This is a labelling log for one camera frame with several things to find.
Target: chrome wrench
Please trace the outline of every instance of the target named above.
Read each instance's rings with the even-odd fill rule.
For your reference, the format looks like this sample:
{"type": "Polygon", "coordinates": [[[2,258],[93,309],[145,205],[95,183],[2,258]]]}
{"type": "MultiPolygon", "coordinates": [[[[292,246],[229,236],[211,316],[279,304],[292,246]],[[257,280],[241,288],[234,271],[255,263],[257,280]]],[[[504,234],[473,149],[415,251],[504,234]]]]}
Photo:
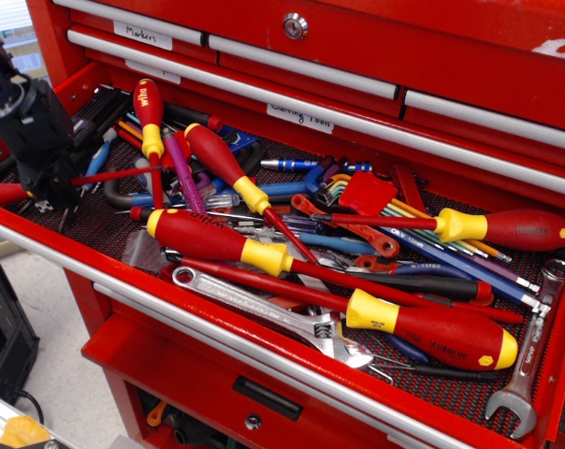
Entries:
{"type": "Polygon", "coordinates": [[[333,313],[307,316],[288,311],[253,295],[242,288],[203,273],[197,269],[178,267],[172,272],[172,281],[179,287],[205,295],[227,306],[257,317],[283,332],[300,337],[325,355],[352,368],[367,366],[373,355],[352,351],[337,333],[333,313]]]}
{"type": "Polygon", "coordinates": [[[511,434],[514,440],[523,438],[536,427],[537,414],[531,402],[532,383],[555,317],[555,308],[565,286],[565,262],[558,259],[547,260],[542,273],[543,288],[539,300],[550,309],[532,315],[511,381],[505,388],[495,392],[486,404],[486,419],[490,419],[499,407],[505,407],[519,417],[519,426],[511,434]]]}

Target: lower drawer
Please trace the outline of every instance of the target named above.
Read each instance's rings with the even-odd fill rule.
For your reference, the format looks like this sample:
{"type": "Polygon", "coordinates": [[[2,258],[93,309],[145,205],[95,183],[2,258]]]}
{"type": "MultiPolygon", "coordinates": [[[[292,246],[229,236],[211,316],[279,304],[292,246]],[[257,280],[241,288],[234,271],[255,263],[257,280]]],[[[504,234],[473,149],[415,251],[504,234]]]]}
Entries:
{"type": "MultiPolygon", "coordinates": [[[[172,327],[180,323],[164,326],[125,306],[114,309],[83,354],[238,442],[393,447],[375,428],[172,327]]],[[[151,434],[147,425],[140,427],[151,434]]]]}

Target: scratched paint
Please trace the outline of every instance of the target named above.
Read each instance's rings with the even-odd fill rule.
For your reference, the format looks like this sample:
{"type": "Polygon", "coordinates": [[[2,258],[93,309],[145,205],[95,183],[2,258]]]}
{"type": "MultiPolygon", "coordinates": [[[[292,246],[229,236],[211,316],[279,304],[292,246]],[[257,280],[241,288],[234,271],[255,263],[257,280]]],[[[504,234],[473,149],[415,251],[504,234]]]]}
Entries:
{"type": "Polygon", "coordinates": [[[540,47],[532,49],[532,51],[565,59],[565,51],[559,51],[562,47],[565,47],[565,39],[549,39],[540,47]]]}

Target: purple handle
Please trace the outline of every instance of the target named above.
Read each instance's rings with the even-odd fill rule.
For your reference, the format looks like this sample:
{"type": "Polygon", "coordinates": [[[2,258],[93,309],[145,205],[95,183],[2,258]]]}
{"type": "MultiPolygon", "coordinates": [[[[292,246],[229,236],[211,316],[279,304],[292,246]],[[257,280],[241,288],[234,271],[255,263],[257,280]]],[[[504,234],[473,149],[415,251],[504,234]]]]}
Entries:
{"type": "Polygon", "coordinates": [[[164,133],[163,141],[164,145],[167,147],[168,154],[170,154],[172,158],[177,176],[181,181],[182,191],[185,193],[185,198],[187,198],[187,202],[189,203],[189,209],[195,212],[206,213],[206,206],[196,189],[196,184],[193,181],[191,171],[189,171],[189,166],[187,166],[187,162],[182,156],[179,141],[169,131],[164,133]]]}

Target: drawer label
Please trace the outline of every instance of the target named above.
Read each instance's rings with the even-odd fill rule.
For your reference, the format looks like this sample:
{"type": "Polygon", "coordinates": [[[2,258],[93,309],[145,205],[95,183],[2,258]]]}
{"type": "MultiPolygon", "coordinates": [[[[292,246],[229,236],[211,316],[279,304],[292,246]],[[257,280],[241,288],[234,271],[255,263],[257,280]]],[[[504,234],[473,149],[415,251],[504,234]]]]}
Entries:
{"type": "Polygon", "coordinates": [[[172,37],[161,35],[155,31],[144,30],[138,26],[114,21],[114,34],[153,45],[164,50],[172,50],[172,37]]]}
{"type": "Polygon", "coordinates": [[[159,78],[160,80],[166,80],[174,82],[175,84],[181,84],[181,77],[179,75],[175,75],[174,73],[166,72],[155,67],[150,67],[149,65],[136,63],[135,61],[129,61],[128,59],[124,60],[124,63],[127,67],[136,70],[137,72],[151,75],[152,77],[159,78]]]}
{"type": "Polygon", "coordinates": [[[335,125],[331,122],[316,119],[315,117],[310,117],[309,115],[295,112],[291,109],[281,108],[279,106],[268,105],[268,115],[278,117],[279,119],[283,119],[288,122],[297,123],[302,126],[307,126],[308,128],[316,129],[327,134],[332,134],[332,130],[335,129],[335,125]]]}

